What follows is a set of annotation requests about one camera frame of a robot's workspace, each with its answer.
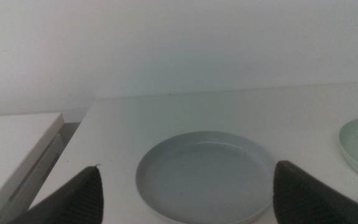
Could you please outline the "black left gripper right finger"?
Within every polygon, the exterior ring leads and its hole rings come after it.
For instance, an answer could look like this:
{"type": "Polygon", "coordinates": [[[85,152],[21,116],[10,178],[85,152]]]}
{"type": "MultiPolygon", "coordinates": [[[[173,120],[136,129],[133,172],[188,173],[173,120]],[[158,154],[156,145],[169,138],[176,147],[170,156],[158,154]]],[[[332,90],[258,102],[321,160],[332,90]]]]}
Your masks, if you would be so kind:
{"type": "Polygon", "coordinates": [[[273,177],[278,223],[358,223],[358,203],[290,161],[279,161],[273,177]]]}

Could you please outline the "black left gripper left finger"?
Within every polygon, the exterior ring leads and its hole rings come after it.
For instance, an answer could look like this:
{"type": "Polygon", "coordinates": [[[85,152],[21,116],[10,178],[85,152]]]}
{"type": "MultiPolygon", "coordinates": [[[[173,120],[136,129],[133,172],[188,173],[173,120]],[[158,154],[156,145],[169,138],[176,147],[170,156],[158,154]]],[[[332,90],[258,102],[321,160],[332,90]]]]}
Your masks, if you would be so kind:
{"type": "Polygon", "coordinates": [[[101,174],[89,166],[9,224],[101,224],[103,213],[101,174]]]}

